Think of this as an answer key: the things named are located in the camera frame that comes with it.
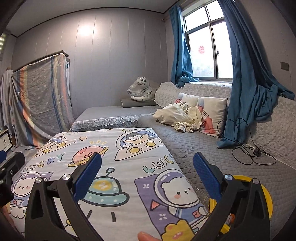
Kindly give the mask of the right hand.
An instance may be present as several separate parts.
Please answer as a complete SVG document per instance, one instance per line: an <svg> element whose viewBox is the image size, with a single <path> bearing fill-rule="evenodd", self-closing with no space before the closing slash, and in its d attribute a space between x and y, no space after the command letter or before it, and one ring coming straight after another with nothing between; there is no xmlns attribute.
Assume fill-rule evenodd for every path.
<svg viewBox="0 0 296 241"><path fill-rule="evenodd" d="M155 238L146 232L139 232L137 234L137 238L139 241L161 241L160 239Z"/></svg>

